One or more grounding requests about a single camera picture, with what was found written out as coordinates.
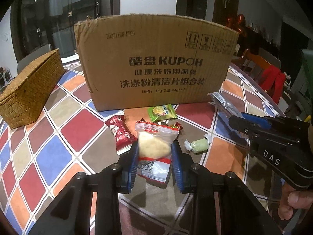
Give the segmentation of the person's right hand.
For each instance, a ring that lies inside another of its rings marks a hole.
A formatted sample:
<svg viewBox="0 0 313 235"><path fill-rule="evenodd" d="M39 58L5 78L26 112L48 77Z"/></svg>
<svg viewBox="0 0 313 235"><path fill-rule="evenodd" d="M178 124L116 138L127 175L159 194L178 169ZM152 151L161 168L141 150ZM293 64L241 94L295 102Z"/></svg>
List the person's right hand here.
<svg viewBox="0 0 313 235"><path fill-rule="evenodd" d="M312 191L298 191L287 182L282 187L282 196L278 208L281 220L289 220L293 216L293 209L310 209L313 202Z"/></svg>

